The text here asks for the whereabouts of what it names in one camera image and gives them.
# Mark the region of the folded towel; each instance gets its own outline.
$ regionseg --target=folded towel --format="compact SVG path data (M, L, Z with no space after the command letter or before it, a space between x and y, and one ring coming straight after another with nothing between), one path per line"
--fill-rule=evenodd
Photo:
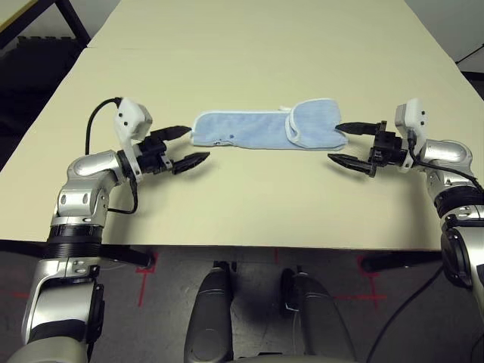
M234 145L249 149L339 150L347 139L335 100L304 101L279 111L209 111L195 120L197 146Z

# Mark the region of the black cable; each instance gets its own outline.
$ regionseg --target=black cable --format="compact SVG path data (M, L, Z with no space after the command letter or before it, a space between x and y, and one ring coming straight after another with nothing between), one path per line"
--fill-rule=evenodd
M99 112L101 108L103 108L107 104L113 103L117 107L119 107L119 104L121 104L121 100L122 100L121 97L108 98L107 100L102 101L94 109L94 111L92 111L91 116L89 117L88 126L85 130L85 155L89 155L89 144L91 143L91 127L92 127L92 122L96 117L96 114ZM138 209L138 183L136 183L136 178L134 177L133 174L131 174L128 178L129 178L129 186L131 187L131 193L133 195L133 208L131 210L108 208L107 209L108 212L121 213L121 214L133 214Z
M123 210L116 208L108 208L108 212L121 213L121 214L133 214L138 209L138 183L133 175L129 176L129 186L133 194L133 208L131 210Z
M85 130L85 155L89 155L89 144L91 143L91 127L92 127L92 122L94 121L94 118L96 117L96 114L99 112L101 108L111 103L116 104L116 106L119 107L119 104L121 103L121 98L120 97L108 98L107 100L102 101L94 109L94 111L92 111L91 116L89 117L88 127Z
M433 165L433 164L430 164L430 163L425 163L423 161L420 161L415 156L415 153L414 153L414 149L415 149L415 138L416 138L416 135L415 135L414 132L409 132L408 133L408 152L410 154L410 157L414 161L415 165L420 165L420 166L423 166L425 168L430 168L430 169L435 169L435 170L442 170L443 172L453 172L454 174L460 175L463 178L468 179L469 181L471 181L472 184L474 184L474 186L477 188L477 190L480 193L484 194L484 189L482 189L482 186L479 184L479 182L477 181L477 178L476 177L471 176L469 174L466 174L465 172L461 172L459 170L453 169L453 168L446 168L444 166L437 166L437 165Z
M414 301L422 292L425 291L437 278L438 276L442 273L444 267L440 266L439 269L436 271L433 276L427 280L425 284L422 285L420 289L415 291L408 299L405 300L403 304L400 305L398 309L393 313L393 315L388 319L388 321L385 323L383 326L382 330L380 330L375 342L373 343L373 346L370 349L370 352L368 353L368 357L366 358L366 363L370 363L371 359L373 358L373 354L375 353L375 350L378 347L378 344L380 343L381 339L383 338L383 335L385 335L386 330L389 328L391 323L400 315L400 313L410 304L412 301Z
M472 345L472 348L470 350L470 360L469 362L472 363L472 357L474 355L474 349L477 347L477 345L482 341L482 339L484 338L484 334L481 334L481 336L474 342L474 344Z
M484 44L482 44L480 47L478 47L475 51L472 51L470 52L468 55L466 55L464 58L462 59L459 59L457 62L455 62L455 64L459 64L461 61L463 61L464 59L468 59L468 57L470 57L471 55L477 53L478 51L480 51L481 49L484 48Z

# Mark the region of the table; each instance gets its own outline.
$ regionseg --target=table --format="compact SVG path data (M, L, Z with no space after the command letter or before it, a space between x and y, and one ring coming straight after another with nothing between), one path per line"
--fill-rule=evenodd
M85 47L91 38L69 0L2 0L0 5L0 49L4 48L53 4L56 4L79 44Z
M387 119L394 129L396 106L420 97L430 137L467 144L474 154L473 171L484 178L484 102L403 1L377 8L358 0L304 1L297 8L293 2L277 7L268 2L278 20L293 22L289 31L274 20L264 36L262 25L247 26L245 18L225 22L232 27L215 36L207 30L213 29L214 18L205 18L207 29L195 16L173 19L179 2L165 2L164 11L157 2L137 3L140 9L132 23L125 23L126 31L120 26L122 9L136 7L131 0L120 3L0 173L3 204L9 207L0 238L46 239L65 170L82 155L88 116L113 96L144 104L154 118L153 129L191 126L205 110L273 110L316 97L335 98L343 122ZM142 6L148 3L153 7ZM245 7L252 7L250 22L257 24L265 19L259 11L268 10L256 7L262 3L234 6L247 16ZM197 4L194 12L211 14L200 13L203 7ZM204 4L212 10L221 6ZM327 10L320 12L321 19L315 13L323 5ZM162 39L144 37L153 27L149 24L156 16L151 14L160 18ZM116 29L121 33L113 36ZM129 37L130 31L138 38ZM113 113L106 107L98 114L92 151L119 150ZM351 137L343 152L365 157L371 142L369 136ZM191 146L184 137L171 141L168 153L178 159L197 150L207 149ZM146 178L139 186L138 212L109 215L104 242L439 249L439 221L424 175L402 175L388 167L371 179L333 164L325 152L209 151L209 159L190 172ZM130 203L127 186L113 193L112 206L129 208Z

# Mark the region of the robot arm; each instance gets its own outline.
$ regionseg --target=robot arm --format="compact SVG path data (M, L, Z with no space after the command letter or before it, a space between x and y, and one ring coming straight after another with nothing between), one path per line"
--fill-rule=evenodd
M179 174L209 156L195 153L179 161L169 159L165 141L191 129L173 126L146 136L151 123L146 108L127 98L120 99L114 127L123 149L86 155L68 167L67 183L57 198L45 255L37 264L23 317L22 338L26 345L9 363L39 358L85 363L90 358L104 316L104 288L96 278L104 257L101 238L107 213L136 210L136 185L144 174ZM133 145L132 140L141 142ZM111 190L127 180L135 207L130 212L110 209Z
M400 172L417 169L427 175L427 191L442 227L441 247L447 278L473 292L484 318L484 191L470 170L472 153L456 141L427 139L427 114L416 98L397 107L395 132L386 121L376 125L344 123L337 129L374 135L368 161L344 154L328 156L348 169L374 177L377 167L396 165Z

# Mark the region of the black metal frame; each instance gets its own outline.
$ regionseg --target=black metal frame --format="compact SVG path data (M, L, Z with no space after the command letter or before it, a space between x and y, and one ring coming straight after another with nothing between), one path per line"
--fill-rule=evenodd
M480 72L462 72L462 76L466 77L469 81L484 82L484 73Z
M20 255L36 257L38 259L44 258L46 248L46 242L0 240L0 252L19 253ZM129 245L102 244L99 257L144 268L149 268L154 263L154 256L151 253L132 250Z
M375 252L364 256L360 261L360 266L366 272L379 272L391 268L413 267L441 259L442 252L440 251Z
M91 41L91 37L82 25L81 20L69 0L38 0L0 32L0 49L3 49L9 42L15 39L22 30L27 28L30 23L53 4L57 5L69 28L73 31L77 42L85 48Z

